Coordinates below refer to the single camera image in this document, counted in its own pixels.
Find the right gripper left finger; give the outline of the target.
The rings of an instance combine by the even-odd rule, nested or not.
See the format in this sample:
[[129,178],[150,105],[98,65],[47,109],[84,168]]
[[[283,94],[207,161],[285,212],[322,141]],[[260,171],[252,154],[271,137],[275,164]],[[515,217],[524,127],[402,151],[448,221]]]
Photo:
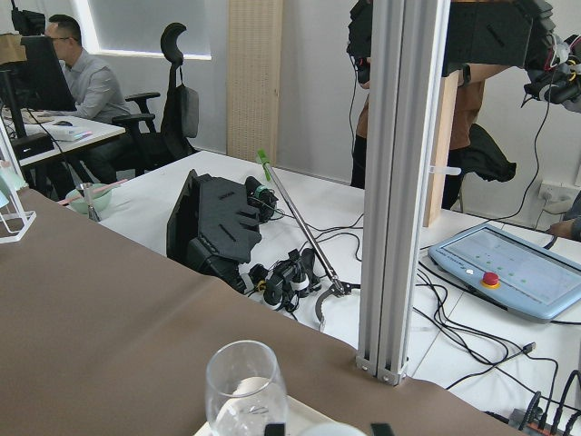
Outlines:
[[269,423],[265,426],[264,436],[285,436],[284,423]]

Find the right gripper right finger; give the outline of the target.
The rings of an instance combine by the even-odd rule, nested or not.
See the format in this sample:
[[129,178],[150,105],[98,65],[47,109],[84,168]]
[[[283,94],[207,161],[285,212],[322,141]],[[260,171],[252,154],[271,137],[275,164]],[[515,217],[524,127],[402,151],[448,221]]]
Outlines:
[[370,428],[373,436],[393,436],[393,430],[386,422],[373,422]]

